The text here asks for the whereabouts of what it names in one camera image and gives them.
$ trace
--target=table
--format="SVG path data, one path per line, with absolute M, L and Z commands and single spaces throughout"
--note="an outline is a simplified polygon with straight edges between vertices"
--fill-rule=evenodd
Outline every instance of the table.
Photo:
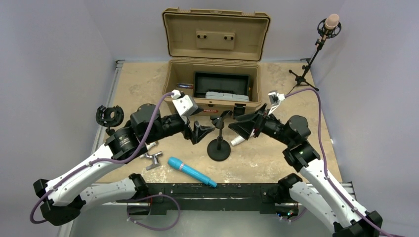
M 303 72 L 301 69 L 302 65 L 303 63 L 260 63 L 262 104 L 269 104 L 267 93 L 273 89 L 278 90 L 280 93 L 288 93 L 295 85 L 294 76 L 288 70 L 291 69 L 301 75 Z M 167 69 L 167 62 L 125 62 L 123 64 L 117 87 L 114 90 L 113 100 L 113 106 L 119 105 L 124 110 L 125 118 L 122 124 L 125 124 L 129 119 L 129 115 L 135 112 L 142 104 L 156 104 L 158 102 L 162 96 Z M 306 75 L 306 79 L 309 83 L 313 83 L 311 73 Z M 165 103 L 160 107 L 160 112 L 162 116 L 170 114 Z M 313 92 L 302 92 L 286 99 L 274 112 L 274 115 L 282 122 L 286 122 L 292 115 L 306 117 L 311 130 L 308 141 L 321 154 L 317 132 L 318 103 Z M 201 125 L 211 125 L 209 117 L 206 116 L 192 116 L 190 120 L 191 122 L 197 120 Z M 226 120 L 225 126 L 227 127 L 231 122 L 233 122 L 232 119 Z M 337 180 L 341 181 L 324 119 L 322 119 L 321 131 L 328 169 Z M 232 147 L 231 155 L 227 160 L 222 162 L 213 161 L 207 155 L 207 145 L 217 135 L 218 131 L 215 131 L 194 146 L 190 141 L 184 140 L 182 134 L 165 138 L 160 140 L 160 144 L 150 151 L 151 154 L 158 151 L 163 152 L 164 155 L 160 157 L 161 167 L 146 171 L 145 167 L 150 165 L 151 161 L 144 158 L 136 158 L 129 164 L 103 176 L 98 182 L 119 181 L 132 173 L 140 173 L 148 183 L 197 182 L 167 165 L 169 157 L 181 159 L 218 183 L 276 183 L 284 176 L 295 172 L 283 157 L 282 151 L 286 146 L 264 134 L 261 134 L 256 139 L 251 138 L 249 141 Z M 237 134 L 228 128 L 223 130 L 223 137 L 226 141 L 231 141 L 236 136 Z

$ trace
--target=microphone head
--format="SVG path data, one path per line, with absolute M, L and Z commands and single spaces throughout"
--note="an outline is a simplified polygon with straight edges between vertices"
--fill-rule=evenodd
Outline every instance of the microphone head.
M 328 30 L 333 30 L 339 24 L 339 16 L 337 14 L 332 14 L 326 18 L 325 28 Z

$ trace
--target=red label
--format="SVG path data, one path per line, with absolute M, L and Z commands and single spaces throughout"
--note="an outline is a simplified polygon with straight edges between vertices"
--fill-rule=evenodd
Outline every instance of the red label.
M 217 113 L 218 110 L 204 110 L 204 112 L 206 112 L 206 113 Z

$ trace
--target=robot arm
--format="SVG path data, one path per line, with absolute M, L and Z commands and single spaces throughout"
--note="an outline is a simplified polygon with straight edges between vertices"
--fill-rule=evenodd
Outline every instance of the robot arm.
M 130 199 L 139 192 L 144 192 L 146 187 L 143 187 L 145 182 L 141 175 L 131 175 L 116 183 L 89 187 L 105 174 L 124 165 L 125 160 L 134 155 L 143 137 L 147 136 L 145 142 L 150 145 L 140 148 L 135 157 L 146 153 L 155 144 L 153 142 L 176 133 L 181 132 L 185 139 L 196 144 L 214 131 L 214 127 L 200 126 L 198 122 L 194 123 L 192 130 L 188 117 L 201 109 L 190 96 L 177 90 L 172 92 L 172 98 L 178 113 L 161 118 L 157 109 L 157 115 L 151 121 L 156 106 L 142 105 L 131 114 L 124 127 L 112 131 L 106 142 L 86 160 L 53 180 L 37 180 L 34 183 L 37 196 L 42 198 L 49 193 L 41 205 L 43 217 L 53 225 L 63 225 L 75 219 L 82 210 L 110 201 Z M 151 130 L 146 135 L 148 126 L 151 126 Z M 57 187 L 69 175 L 70 178 Z
M 269 93 L 273 109 L 283 100 L 284 95 L 277 92 Z M 378 236 L 378 231 L 368 225 L 356 211 L 362 213 L 377 226 L 381 226 L 382 218 L 377 212 L 369 213 L 365 207 L 353 199 L 342 185 L 327 171 L 319 154 L 307 141 L 311 131 L 308 129 L 307 119 L 302 116 L 292 116 L 285 124 L 272 114 L 272 109 L 266 109 L 264 104 L 258 111 L 249 115 L 236 117 L 237 122 L 228 127 L 238 133 L 245 140 L 251 136 L 258 137 L 264 133 L 275 140 L 287 145 L 283 151 L 287 163 L 305 177 L 318 190 L 319 195 L 307 193 L 307 185 L 296 174 L 292 174 L 278 182 L 277 200 L 279 197 L 291 197 L 306 206 L 318 217 L 334 236 Z M 336 186 L 339 193 L 332 188 L 329 180 Z M 348 199 L 351 208 L 339 195 Z

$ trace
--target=case latch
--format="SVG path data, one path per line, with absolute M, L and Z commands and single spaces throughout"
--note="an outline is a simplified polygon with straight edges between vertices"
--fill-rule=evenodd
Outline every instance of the case latch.
M 246 111 L 246 104 L 234 104 L 233 118 L 244 115 Z

